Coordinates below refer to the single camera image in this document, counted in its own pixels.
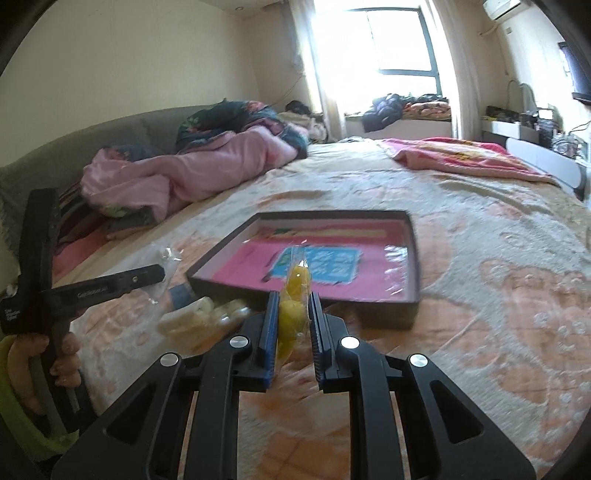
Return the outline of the person's left hand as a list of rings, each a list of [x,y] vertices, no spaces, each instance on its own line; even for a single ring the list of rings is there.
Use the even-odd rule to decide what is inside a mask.
[[[44,414],[44,408],[37,398],[33,380],[29,369],[29,360],[39,356],[49,345],[49,339],[40,334],[18,335],[9,349],[7,357],[7,372],[10,384],[23,407],[33,414]],[[61,343],[62,354],[55,360],[50,374],[55,378],[55,384],[64,388],[75,388],[81,384],[78,371],[80,361],[78,351],[80,342],[72,333],[68,332]]]

